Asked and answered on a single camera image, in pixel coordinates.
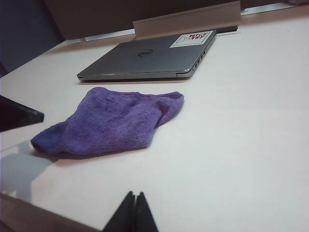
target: wall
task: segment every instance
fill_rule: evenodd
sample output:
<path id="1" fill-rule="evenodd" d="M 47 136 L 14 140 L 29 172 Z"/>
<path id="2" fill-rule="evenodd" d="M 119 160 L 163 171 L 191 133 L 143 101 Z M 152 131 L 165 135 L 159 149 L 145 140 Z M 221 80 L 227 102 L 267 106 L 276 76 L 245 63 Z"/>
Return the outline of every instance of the wall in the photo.
<path id="1" fill-rule="evenodd" d="M 0 73 L 64 41 L 43 0 L 0 0 Z"/>

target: gray laptop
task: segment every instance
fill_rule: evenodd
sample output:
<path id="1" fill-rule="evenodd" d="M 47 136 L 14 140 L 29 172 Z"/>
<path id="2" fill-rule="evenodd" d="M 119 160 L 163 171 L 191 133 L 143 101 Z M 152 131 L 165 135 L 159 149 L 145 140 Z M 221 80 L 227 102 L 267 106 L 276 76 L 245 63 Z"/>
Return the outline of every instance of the gray laptop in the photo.
<path id="1" fill-rule="evenodd" d="M 215 35 L 212 30 L 120 43 L 77 77 L 85 82 L 188 79 Z"/>

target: purple microfiber towel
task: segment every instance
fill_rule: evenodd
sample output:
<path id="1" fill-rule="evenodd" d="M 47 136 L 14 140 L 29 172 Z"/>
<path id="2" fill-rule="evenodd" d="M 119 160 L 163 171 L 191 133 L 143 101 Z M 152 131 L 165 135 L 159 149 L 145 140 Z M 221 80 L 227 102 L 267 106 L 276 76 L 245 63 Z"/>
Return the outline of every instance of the purple microfiber towel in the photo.
<path id="1" fill-rule="evenodd" d="M 36 135 L 39 152 L 101 155 L 148 147 L 154 129 L 169 121 L 183 105 L 179 92 L 152 95 L 90 90 L 66 121 Z"/>

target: black object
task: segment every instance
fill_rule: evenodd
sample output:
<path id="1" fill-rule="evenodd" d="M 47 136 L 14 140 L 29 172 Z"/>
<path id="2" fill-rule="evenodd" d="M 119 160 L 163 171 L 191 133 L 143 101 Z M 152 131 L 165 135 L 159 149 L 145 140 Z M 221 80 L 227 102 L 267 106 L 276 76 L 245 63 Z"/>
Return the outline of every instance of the black object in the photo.
<path id="1" fill-rule="evenodd" d="M 130 191 L 103 232 L 158 232 L 143 192 L 136 198 Z"/>
<path id="2" fill-rule="evenodd" d="M 0 132 L 43 122 L 44 114 L 0 96 Z"/>

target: sticker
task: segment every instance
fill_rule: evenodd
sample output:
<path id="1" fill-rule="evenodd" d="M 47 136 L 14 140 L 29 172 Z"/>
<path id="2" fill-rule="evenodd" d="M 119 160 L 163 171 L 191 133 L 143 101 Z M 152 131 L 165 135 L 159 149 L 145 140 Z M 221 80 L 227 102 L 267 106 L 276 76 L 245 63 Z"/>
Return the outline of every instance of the sticker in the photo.
<path id="1" fill-rule="evenodd" d="M 181 35 L 171 47 L 184 47 L 204 44 L 208 37 L 211 35 L 212 31 L 202 31 L 197 33 L 190 33 Z"/>

